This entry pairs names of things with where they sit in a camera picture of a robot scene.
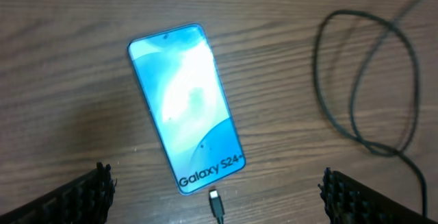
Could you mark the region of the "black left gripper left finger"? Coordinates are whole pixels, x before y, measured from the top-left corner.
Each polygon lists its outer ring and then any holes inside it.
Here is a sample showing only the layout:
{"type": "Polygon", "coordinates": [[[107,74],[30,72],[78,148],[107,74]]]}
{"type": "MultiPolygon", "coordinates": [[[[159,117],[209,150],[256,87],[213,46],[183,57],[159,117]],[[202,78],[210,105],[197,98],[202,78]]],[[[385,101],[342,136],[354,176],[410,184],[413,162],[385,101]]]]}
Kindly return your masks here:
{"type": "Polygon", "coordinates": [[[115,191],[111,166],[98,162],[89,173],[1,215],[1,224],[104,224],[115,191]]]}

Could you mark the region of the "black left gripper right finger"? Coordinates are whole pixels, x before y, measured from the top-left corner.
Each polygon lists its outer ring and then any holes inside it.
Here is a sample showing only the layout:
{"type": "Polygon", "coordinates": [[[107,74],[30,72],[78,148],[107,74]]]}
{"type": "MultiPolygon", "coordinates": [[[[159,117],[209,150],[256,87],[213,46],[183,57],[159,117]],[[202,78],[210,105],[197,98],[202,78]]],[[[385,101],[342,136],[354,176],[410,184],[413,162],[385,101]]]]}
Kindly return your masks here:
{"type": "Polygon", "coordinates": [[[318,187],[333,224],[437,224],[339,171],[327,168],[318,187]]]}

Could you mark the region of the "blue Galaxy smartphone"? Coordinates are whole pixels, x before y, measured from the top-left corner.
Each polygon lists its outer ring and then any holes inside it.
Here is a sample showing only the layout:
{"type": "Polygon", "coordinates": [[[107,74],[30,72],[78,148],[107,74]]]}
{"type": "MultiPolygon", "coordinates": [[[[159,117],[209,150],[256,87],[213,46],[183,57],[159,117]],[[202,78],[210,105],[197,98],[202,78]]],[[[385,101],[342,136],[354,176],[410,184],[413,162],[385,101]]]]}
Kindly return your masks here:
{"type": "Polygon", "coordinates": [[[190,195],[245,167],[214,54],[200,24],[136,38],[127,53],[181,194],[190,195]]]}

